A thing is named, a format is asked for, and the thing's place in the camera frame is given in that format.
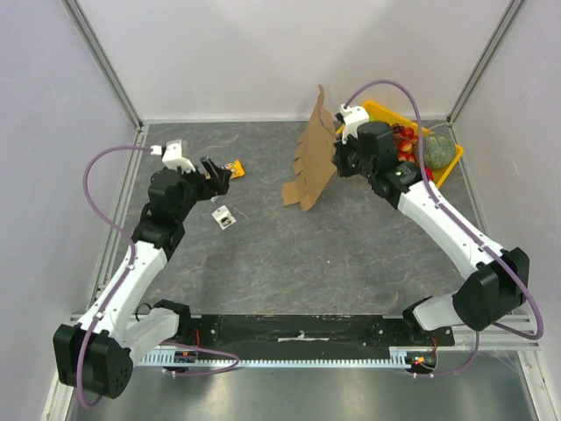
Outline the brown cardboard box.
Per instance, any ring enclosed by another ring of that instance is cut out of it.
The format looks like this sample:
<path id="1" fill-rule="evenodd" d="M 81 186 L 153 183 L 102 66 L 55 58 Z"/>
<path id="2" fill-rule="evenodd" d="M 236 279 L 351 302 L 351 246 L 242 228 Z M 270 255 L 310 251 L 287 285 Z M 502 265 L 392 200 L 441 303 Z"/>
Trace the brown cardboard box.
<path id="1" fill-rule="evenodd" d="M 294 154 L 295 178 L 282 185 L 284 206 L 299 204 L 302 211 L 309 211 L 335 174 L 332 163 L 335 153 L 336 129 L 332 115 L 323 107 L 325 92 L 319 85 L 319 95 L 314 110 Z"/>

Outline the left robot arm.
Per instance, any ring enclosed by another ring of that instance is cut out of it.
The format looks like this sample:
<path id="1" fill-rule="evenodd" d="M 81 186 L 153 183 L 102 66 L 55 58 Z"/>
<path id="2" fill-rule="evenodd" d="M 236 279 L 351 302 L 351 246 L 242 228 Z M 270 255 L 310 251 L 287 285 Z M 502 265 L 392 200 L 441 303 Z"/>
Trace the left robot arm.
<path id="1" fill-rule="evenodd" d="M 134 367 L 161 343 L 182 345 L 191 338 L 186 304 L 161 300 L 138 322 L 131 317 L 181 243 L 193 207 L 228 192 L 231 171 L 208 157 L 201 163 L 201 168 L 163 167 L 152 175 L 148 201 L 123 262 L 90 309 L 53 335 L 59 379 L 76 388 L 85 408 L 93 405 L 88 395 L 119 397 Z"/>

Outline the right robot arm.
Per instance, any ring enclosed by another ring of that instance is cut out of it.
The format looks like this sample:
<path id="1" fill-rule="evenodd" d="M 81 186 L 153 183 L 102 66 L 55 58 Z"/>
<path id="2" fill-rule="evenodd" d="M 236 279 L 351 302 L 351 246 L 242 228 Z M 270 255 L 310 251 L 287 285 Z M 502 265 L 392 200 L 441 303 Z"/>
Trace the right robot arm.
<path id="1" fill-rule="evenodd" d="M 345 127 L 333 162 L 341 177 L 361 175 L 373 192 L 416 222 L 446 253 L 464 278 L 454 293 L 425 298 L 407 308 L 402 337 L 421 345 L 433 331 L 466 325 L 481 332 L 525 302 L 529 256 L 507 250 L 477 230 L 424 180 L 412 162 L 399 161 L 390 126 L 380 121 Z"/>

